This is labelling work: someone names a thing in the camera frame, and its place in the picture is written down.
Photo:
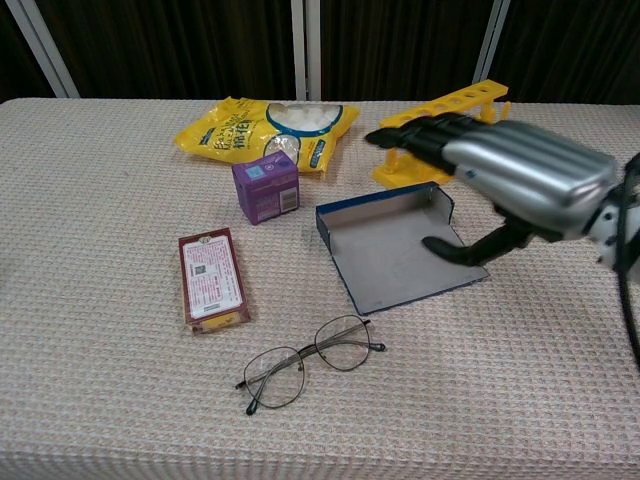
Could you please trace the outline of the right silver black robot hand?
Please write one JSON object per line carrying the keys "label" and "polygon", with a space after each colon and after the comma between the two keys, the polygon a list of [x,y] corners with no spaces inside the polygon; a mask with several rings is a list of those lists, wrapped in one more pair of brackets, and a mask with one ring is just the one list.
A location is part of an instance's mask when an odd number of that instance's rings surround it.
{"label": "right silver black robot hand", "polygon": [[613,157],[514,120],[488,124],[444,113],[382,127],[365,139],[405,150],[454,177],[503,216],[501,227],[470,246],[423,238],[431,253],[464,266],[482,266],[535,236],[549,242],[585,237],[616,180]]}

